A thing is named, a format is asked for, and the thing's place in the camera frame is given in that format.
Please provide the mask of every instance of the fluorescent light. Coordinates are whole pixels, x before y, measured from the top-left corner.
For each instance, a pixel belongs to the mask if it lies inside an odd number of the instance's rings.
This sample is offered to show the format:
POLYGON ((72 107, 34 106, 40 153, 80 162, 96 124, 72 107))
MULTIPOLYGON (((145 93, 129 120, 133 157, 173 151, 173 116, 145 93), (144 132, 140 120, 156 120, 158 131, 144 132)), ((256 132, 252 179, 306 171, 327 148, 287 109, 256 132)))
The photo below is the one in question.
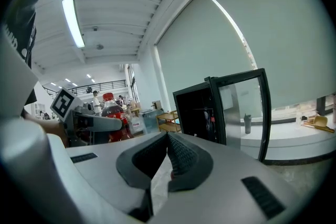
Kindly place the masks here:
POLYGON ((76 43, 77 48, 82 48, 85 46, 82 35, 79 30, 77 18, 76 18, 76 12, 75 12, 75 6, 74 6, 74 0, 63 0, 63 11, 65 14, 65 18, 67 20, 70 32, 72 34, 72 38, 74 42, 76 43))

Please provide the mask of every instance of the glass fridge door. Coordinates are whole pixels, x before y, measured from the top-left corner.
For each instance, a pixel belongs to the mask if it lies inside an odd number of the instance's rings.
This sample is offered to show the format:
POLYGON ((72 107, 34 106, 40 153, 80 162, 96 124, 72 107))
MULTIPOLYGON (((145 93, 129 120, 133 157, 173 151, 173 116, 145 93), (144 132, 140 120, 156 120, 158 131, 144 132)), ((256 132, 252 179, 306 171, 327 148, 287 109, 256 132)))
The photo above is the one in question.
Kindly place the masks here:
POLYGON ((264 69, 209 78, 221 143, 259 161, 266 157, 271 103, 264 69))

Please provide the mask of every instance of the mini fridge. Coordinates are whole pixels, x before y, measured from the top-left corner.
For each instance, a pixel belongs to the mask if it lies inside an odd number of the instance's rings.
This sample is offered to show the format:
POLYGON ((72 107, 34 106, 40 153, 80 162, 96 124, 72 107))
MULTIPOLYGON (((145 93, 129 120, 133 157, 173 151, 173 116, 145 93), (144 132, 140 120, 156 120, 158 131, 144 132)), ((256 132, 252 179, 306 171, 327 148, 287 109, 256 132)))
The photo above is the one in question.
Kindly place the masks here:
POLYGON ((215 143, 245 150, 259 161, 266 157, 271 100, 263 68, 224 77, 207 77, 203 83, 173 93, 181 131, 215 143))

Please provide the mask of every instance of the cola bottle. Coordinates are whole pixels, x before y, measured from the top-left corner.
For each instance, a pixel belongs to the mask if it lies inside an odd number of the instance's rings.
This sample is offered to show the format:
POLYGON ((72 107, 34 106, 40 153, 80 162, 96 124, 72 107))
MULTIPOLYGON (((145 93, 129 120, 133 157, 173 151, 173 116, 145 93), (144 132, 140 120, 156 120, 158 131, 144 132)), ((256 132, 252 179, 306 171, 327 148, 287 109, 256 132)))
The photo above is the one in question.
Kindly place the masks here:
POLYGON ((116 142, 133 138, 128 120, 124 113, 124 109, 115 102, 113 93, 108 92, 103 94, 103 99, 105 101, 105 105, 101 112, 101 116, 120 119, 122 121, 121 129, 117 131, 111 131, 109 134, 110 141, 116 142))

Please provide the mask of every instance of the roller blind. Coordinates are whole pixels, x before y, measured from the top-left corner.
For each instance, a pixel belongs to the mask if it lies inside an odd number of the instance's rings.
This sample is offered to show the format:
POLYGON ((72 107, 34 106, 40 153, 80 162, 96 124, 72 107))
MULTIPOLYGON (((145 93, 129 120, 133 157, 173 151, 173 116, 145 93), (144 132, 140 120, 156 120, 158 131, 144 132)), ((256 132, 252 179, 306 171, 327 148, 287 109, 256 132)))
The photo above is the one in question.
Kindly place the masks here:
POLYGON ((217 1, 265 68, 273 108, 336 91, 335 29, 320 0, 217 1))
POLYGON ((252 69, 239 36, 211 0, 193 0, 157 46, 172 109, 174 91, 252 69))

